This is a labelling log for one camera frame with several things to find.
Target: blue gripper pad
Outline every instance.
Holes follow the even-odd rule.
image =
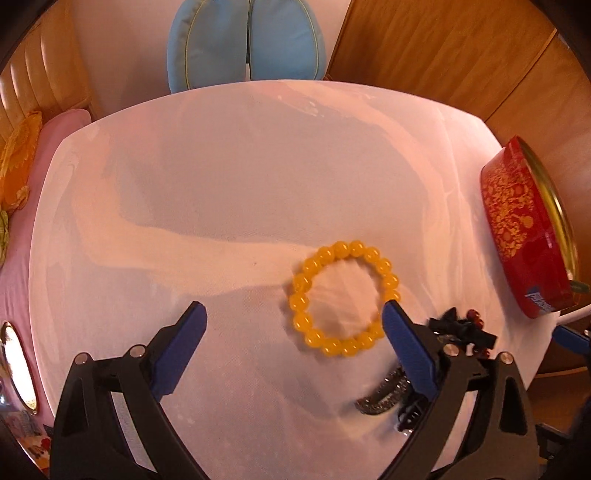
[[[157,401],[174,392],[206,328],[207,311],[203,305],[194,301],[176,325],[160,330],[154,338],[157,340],[162,332],[165,342],[168,343],[159,357],[154,359],[152,367],[150,389]],[[169,333],[167,330],[170,330],[171,338],[166,338]]]
[[[433,400],[438,393],[437,367],[414,331],[415,325],[395,300],[384,305],[382,324],[406,376],[416,392]]]
[[[556,343],[569,349],[571,352],[578,353],[579,355],[588,355],[589,350],[589,339],[585,335],[581,335],[579,332],[575,332],[565,326],[557,326],[552,332],[552,338]]]

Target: tabletop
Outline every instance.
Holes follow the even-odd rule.
[[[413,320],[479,310],[529,384],[557,315],[527,319],[502,273],[479,191],[499,149],[472,115],[334,82],[192,90],[76,132],[53,158],[31,247],[31,327],[52,409],[75,354],[122,355],[198,300],[207,332],[162,406],[211,478],[377,478],[406,437],[394,414],[366,417],[353,402],[394,351],[386,339],[353,358],[306,348],[289,282],[322,245],[375,245]],[[310,292],[320,326],[340,336],[363,329],[377,301],[356,262],[331,265]]]

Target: silver bolt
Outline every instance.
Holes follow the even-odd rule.
[[[509,352],[501,352],[499,353],[499,357],[501,359],[501,362],[507,365],[511,365],[514,360],[513,355],[511,355]]]
[[[79,353],[74,357],[76,365],[84,365],[88,361],[88,353]]]
[[[144,347],[143,345],[134,345],[129,350],[129,354],[133,358],[140,358],[140,357],[144,356],[145,353],[146,353],[146,347]]]
[[[453,343],[446,343],[443,347],[443,353],[447,356],[458,356],[460,355],[460,349]]]

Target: orange plush toy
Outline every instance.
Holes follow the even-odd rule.
[[[29,113],[8,138],[0,157],[0,209],[9,215],[27,203],[27,181],[42,123],[41,112]]]

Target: bed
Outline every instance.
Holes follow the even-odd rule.
[[[50,6],[30,28],[25,25],[21,34],[15,36],[20,42],[8,50],[11,55],[0,73],[0,152],[29,112],[40,111],[43,116],[43,129],[28,182],[31,193],[25,207],[16,211],[9,222],[10,242],[0,270],[0,321],[9,321],[20,336],[37,394],[38,422],[52,426],[53,414],[43,390],[31,339],[28,294],[31,237],[53,153],[64,138],[98,119],[100,111],[80,57],[70,16],[71,0],[37,4],[33,13]],[[9,401],[12,399],[11,403],[18,404],[14,388],[12,394],[10,388],[6,390]]]

